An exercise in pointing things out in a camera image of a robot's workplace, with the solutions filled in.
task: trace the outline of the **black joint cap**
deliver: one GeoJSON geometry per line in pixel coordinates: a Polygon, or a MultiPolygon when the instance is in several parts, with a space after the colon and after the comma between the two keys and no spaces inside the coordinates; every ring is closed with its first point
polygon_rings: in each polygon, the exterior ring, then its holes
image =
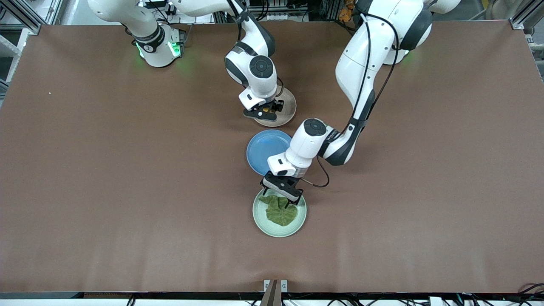
{"type": "Polygon", "coordinates": [[[269,57],[259,55],[249,62],[249,70],[258,78],[269,78],[274,72],[274,65],[269,57]]]}
{"type": "Polygon", "coordinates": [[[323,136],[327,133],[325,124],[317,119],[306,119],[304,121],[304,130],[310,136],[323,136]]]}

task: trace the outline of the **plate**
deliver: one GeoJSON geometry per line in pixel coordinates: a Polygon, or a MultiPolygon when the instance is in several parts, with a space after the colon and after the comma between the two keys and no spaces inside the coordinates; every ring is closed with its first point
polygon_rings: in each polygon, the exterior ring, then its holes
{"type": "Polygon", "coordinates": [[[246,157],[249,166],[262,176],[270,170],[268,157],[285,152],[291,143],[291,136],[278,130],[262,131],[249,141],[246,157]]]}
{"type": "MultiPolygon", "coordinates": [[[[268,204],[259,200],[259,197],[263,195],[264,189],[261,190],[255,201],[253,202],[253,219],[257,226],[263,231],[263,233],[272,236],[272,237],[287,237],[296,233],[304,224],[306,220],[306,201],[304,197],[301,197],[299,204],[296,207],[298,213],[296,214],[295,220],[293,220],[288,226],[283,227],[278,225],[267,218],[267,208],[268,204]]],[[[266,195],[277,195],[281,197],[277,192],[268,190],[266,195]]]]}
{"type": "MultiPolygon", "coordinates": [[[[279,94],[280,91],[281,87],[278,87],[277,93],[279,94]]],[[[291,121],[296,113],[296,99],[293,93],[289,89],[284,88],[282,94],[277,96],[276,100],[283,100],[283,109],[281,112],[276,112],[276,120],[255,119],[255,121],[267,127],[278,127],[291,121]]]]}

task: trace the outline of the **yellow object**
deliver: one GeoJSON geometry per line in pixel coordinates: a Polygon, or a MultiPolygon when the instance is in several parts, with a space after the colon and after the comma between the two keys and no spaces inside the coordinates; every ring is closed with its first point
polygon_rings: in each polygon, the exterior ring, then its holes
{"type": "Polygon", "coordinates": [[[338,20],[343,22],[349,22],[351,20],[351,10],[342,9],[338,15],[338,20]]]}
{"type": "Polygon", "coordinates": [[[355,1],[354,0],[344,0],[345,7],[348,8],[348,10],[353,10],[355,8],[355,1]]]}

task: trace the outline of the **beige plate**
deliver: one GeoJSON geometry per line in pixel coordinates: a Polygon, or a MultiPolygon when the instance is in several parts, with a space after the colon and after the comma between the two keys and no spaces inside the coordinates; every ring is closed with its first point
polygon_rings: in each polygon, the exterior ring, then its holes
{"type": "MultiPolygon", "coordinates": [[[[277,93],[280,93],[281,87],[277,88],[277,93]]],[[[296,112],[296,99],[293,93],[289,91],[287,88],[283,88],[283,92],[280,96],[276,98],[276,100],[283,100],[283,110],[281,112],[277,112],[277,119],[276,121],[270,121],[270,120],[259,120],[255,119],[259,124],[267,126],[267,127],[278,127],[282,126],[293,118],[295,116],[296,112]]]]}

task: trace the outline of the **light green plate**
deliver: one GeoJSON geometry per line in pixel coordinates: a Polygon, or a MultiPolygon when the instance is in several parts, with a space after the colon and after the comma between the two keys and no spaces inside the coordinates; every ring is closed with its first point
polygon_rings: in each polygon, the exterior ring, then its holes
{"type": "MultiPolygon", "coordinates": [[[[263,195],[263,192],[264,189],[257,194],[257,197],[255,197],[255,201],[253,202],[253,219],[255,220],[257,226],[265,234],[272,237],[287,237],[296,233],[296,231],[298,231],[304,224],[304,220],[306,220],[306,201],[304,201],[304,197],[300,199],[299,204],[296,206],[298,213],[296,214],[295,220],[293,220],[288,226],[283,227],[281,225],[277,225],[267,218],[268,204],[259,200],[259,197],[263,195]]],[[[266,195],[277,195],[278,197],[281,197],[279,193],[270,189],[267,191],[266,195]]]]}

